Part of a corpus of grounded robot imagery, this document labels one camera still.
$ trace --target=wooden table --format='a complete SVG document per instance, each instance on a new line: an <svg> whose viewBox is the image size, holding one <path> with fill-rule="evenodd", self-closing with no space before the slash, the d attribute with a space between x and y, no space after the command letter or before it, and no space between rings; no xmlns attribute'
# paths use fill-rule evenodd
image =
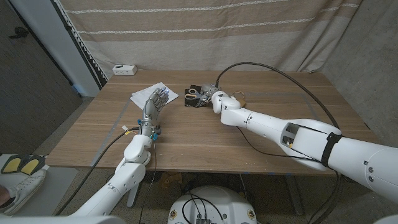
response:
<svg viewBox="0 0 398 224"><path fill-rule="evenodd" d="M114 75L48 156L58 167L89 167L100 149L123 132L137 126L142 111L131 93L163 82L180 96L160 114L162 135L156 141L157 170L250 174L334 175L305 167L289 158L272 157L253 150L235 127L223 125L212 107L184 107L184 89L191 84L214 83L219 72L138 71L133 77ZM344 98L321 73L290 72L330 110L349 138L377 142ZM330 123L326 114L304 91L275 72L228 72L220 80L226 93L243 91L249 110L284 119L312 118ZM243 130L258 149L284 154L276 144ZM118 140L98 167L115 168L133 134ZM155 168L153 149L148 170Z"/></svg>

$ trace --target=door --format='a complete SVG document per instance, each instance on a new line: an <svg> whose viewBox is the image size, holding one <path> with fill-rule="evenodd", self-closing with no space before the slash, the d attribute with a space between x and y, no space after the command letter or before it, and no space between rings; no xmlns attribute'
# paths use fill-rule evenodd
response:
<svg viewBox="0 0 398 224"><path fill-rule="evenodd" d="M40 146L81 104L67 79L32 34L0 0L0 152L28 154Z"/></svg>

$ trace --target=metal table leg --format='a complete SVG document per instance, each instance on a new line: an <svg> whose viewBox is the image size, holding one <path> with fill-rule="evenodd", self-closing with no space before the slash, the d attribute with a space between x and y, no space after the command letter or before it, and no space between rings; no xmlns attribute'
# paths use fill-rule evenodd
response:
<svg viewBox="0 0 398 224"><path fill-rule="evenodd" d="M294 176L285 176L287 187L289 188L290 198L293 202L293 207L297 215L304 215L303 205L301 203L299 188Z"/></svg>

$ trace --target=black strap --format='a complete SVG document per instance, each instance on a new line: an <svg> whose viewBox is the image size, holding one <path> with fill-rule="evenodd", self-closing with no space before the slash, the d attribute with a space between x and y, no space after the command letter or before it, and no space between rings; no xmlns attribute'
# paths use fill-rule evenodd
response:
<svg viewBox="0 0 398 224"><path fill-rule="evenodd" d="M329 167L328 162L329 162L331 150L333 149L333 146L335 146L335 144L338 143L338 141L341 139L341 137L343 137L343 136L337 135L335 133L330 133L329 136L326 138L326 140L328 140L328 143L325 146L325 150L323 150L322 159L321 159L321 163L325 167Z"/></svg>

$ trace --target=power outlet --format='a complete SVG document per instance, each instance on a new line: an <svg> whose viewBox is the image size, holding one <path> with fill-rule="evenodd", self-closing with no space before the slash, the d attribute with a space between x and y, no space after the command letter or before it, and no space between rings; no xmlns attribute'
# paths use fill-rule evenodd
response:
<svg viewBox="0 0 398 224"><path fill-rule="evenodd" d="M115 65L112 70L115 75L135 75L137 67L135 65Z"/></svg>

